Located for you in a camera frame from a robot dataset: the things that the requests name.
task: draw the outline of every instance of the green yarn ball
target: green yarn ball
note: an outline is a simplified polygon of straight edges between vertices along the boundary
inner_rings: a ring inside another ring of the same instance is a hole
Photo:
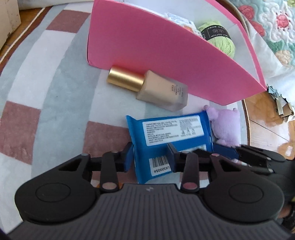
[[[211,22],[205,22],[202,26],[200,26],[198,28],[198,30],[201,32],[205,28],[212,26],[212,25],[222,26],[220,24],[220,22],[218,22],[218,21],[211,21]],[[218,37],[214,37],[214,38],[209,39],[207,42],[209,42],[212,45],[214,45],[215,47],[219,48],[222,52],[224,52],[230,58],[234,57],[236,47],[230,38],[218,36]]]

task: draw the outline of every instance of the floral blanket pattern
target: floral blanket pattern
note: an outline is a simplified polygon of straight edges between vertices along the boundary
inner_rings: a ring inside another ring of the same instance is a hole
[[[279,61],[295,66],[295,0],[230,0]]]

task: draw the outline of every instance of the white fabric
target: white fabric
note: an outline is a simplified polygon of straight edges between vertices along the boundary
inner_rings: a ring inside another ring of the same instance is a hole
[[[259,33],[245,17],[244,19],[266,84],[276,89],[288,101],[292,111],[295,112],[295,68],[281,64]],[[295,120],[294,115],[288,118],[288,121],[292,120]]]

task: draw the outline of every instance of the gold bottle cap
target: gold bottle cap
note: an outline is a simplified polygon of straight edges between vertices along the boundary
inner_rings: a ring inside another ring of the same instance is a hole
[[[143,85],[144,76],[113,66],[106,81],[134,92],[139,92]]]

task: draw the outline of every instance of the black mechanical arm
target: black mechanical arm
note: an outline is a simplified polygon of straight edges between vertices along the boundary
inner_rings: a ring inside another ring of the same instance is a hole
[[[254,162],[254,155],[236,151],[243,162],[246,158]],[[275,222],[284,194],[268,179],[276,172],[275,164],[269,163],[274,160],[265,158],[266,165],[261,161],[262,165],[245,167],[218,153],[181,153],[172,144],[167,145],[166,156],[173,172],[183,172],[180,189],[175,184],[124,184],[120,189],[117,171],[129,169],[132,143],[122,152],[99,158],[81,154],[31,179],[15,194],[24,222],[6,239],[290,237]],[[99,188],[90,184],[92,171],[101,171]],[[206,188],[199,187],[199,171],[208,172]]]

